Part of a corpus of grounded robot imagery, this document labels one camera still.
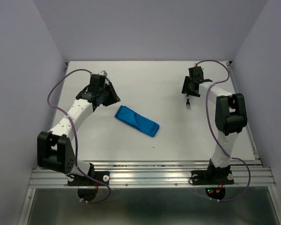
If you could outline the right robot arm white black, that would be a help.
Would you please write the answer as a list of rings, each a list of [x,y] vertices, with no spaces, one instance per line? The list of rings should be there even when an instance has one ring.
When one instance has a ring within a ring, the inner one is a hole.
[[[247,125],[247,114],[244,96],[233,94],[215,86],[210,79],[185,77],[182,94],[193,97],[205,97],[207,122],[211,126],[208,102],[215,105],[215,125],[218,136],[212,133],[216,141],[214,154],[209,160],[206,170],[191,171],[194,185],[216,184],[228,180],[233,183],[230,170],[231,153],[238,134]]]

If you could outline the blue cloth napkin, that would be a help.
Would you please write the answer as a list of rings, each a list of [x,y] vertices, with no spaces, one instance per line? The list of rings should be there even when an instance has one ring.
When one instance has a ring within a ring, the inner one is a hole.
[[[160,128],[156,122],[123,105],[116,112],[115,118],[150,137],[155,137]]]

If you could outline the steel fork black handle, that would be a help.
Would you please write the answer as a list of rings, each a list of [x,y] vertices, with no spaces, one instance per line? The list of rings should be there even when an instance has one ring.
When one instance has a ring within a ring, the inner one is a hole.
[[[188,94],[186,94],[185,96],[186,96],[186,104],[185,104],[186,108],[187,108],[187,110],[191,110],[192,108],[191,108],[191,103],[190,103],[190,97]]]

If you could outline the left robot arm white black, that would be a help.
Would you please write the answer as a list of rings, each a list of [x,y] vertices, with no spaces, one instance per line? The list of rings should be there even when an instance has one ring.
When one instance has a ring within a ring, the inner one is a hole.
[[[97,107],[120,102],[110,80],[102,86],[88,85],[74,100],[68,112],[59,107],[64,117],[48,132],[37,137],[37,165],[66,175],[78,175],[79,180],[89,185],[95,181],[92,163],[78,159],[77,131]]]

